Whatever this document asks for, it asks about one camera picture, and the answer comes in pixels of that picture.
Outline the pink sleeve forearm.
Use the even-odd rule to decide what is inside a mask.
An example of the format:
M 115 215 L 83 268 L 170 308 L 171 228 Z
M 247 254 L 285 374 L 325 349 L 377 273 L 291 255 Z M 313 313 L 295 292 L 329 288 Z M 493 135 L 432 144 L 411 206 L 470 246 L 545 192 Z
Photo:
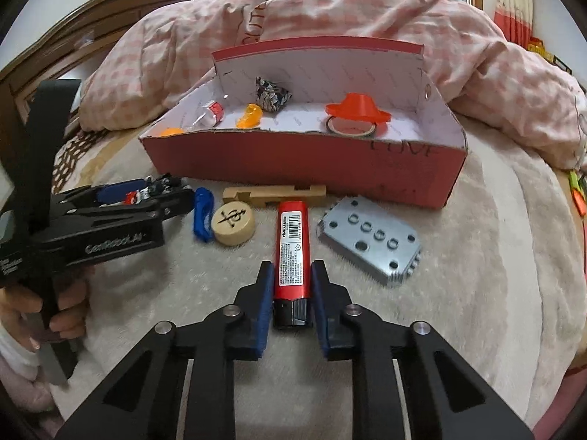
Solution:
M 37 354 L 21 346 L 1 326 L 1 384 L 17 408 L 41 413 L 55 407 L 50 389 L 39 373 Z

